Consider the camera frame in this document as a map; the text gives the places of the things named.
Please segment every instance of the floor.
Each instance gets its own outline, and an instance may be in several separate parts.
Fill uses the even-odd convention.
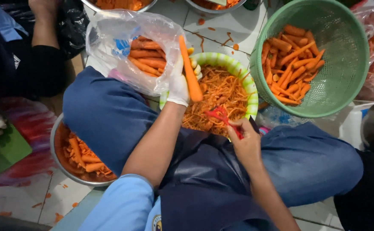
[[[242,65],[249,66],[249,55],[263,25],[281,3],[271,0],[271,5],[268,7],[265,0],[255,11],[240,7],[217,18],[206,18],[204,25],[198,25],[200,16],[190,11],[183,0],[176,0],[174,3],[158,0],[150,12],[162,14],[182,25],[187,40],[196,49],[196,53],[200,52],[201,39],[192,33],[205,37],[204,52],[223,53],[239,60]],[[89,9],[87,12],[89,17],[92,17]],[[226,46],[222,46],[228,39],[227,32],[231,32],[234,42],[229,41]],[[239,45],[239,50],[232,49],[234,43]],[[102,73],[107,72],[92,57],[85,57],[84,63]],[[158,109],[158,106],[158,98],[150,97],[150,107]],[[52,175],[40,176],[30,186],[0,187],[0,212],[11,213],[13,218],[54,226],[58,215],[66,215],[73,208],[73,204],[80,202],[91,190],[91,187],[80,185],[60,171],[55,171]],[[343,230],[338,217],[334,215],[336,212],[331,198],[325,203],[292,207],[290,210],[302,231]]]

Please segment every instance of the cutting board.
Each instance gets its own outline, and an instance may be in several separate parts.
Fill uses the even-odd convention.
[[[30,145],[15,126],[8,122],[7,128],[0,135],[0,173],[31,153]]]

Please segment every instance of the shirt sleeve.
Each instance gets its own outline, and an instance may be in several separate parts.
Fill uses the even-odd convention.
[[[135,174],[123,175],[108,187],[79,230],[143,231],[153,202],[149,181]]]

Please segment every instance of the light blue shirt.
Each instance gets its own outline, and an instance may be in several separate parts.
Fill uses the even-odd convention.
[[[79,228],[80,231],[163,231],[160,197],[142,176],[127,174],[114,181]],[[225,231],[258,231],[240,222]]]
[[[10,15],[0,8],[0,34],[3,36],[6,42],[22,39],[15,29],[18,29],[28,35],[21,25],[16,23],[15,20],[10,17]]]

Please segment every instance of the peeled carrot pile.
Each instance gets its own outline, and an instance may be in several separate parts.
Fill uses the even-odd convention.
[[[285,25],[276,38],[262,45],[261,63],[265,81],[283,104],[297,106],[310,90],[325,61],[311,31]]]
[[[199,84],[203,100],[190,103],[184,114],[182,126],[228,137],[225,124],[216,118],[207,117],[204,112],[215,107],[223,107],[229,119],[243,118],[250,96],[242,87],[245,78],[240,80],[225,68],[210,65],[202,66],[201,73],[203,78],[199,80]]]
[[[206,0],[192,0],[192,2],[206,9],[221,10],[221,9],[227,9],[227,8],[235,6],[238,2],[240,2],[240,0],[227,0],[226,6],[221,6],[216,3],[208,2]]]
[[[69,143],[63,148],[64,156],[68,159],[69,164],[82,172],[95,172],[107,179],[113,180],[117,176],[89,149],[89,147],[74,133],[70,132],[66,139]]]
[[[100,9],[129,9],[138,11],[139,9],[150,4],[152,1],[153,0],[97,0],[96,6]]]
[[[128,59],[144,74],[159,77],[166,67],[166,54],[160,45],[144,36],[133,40]]]

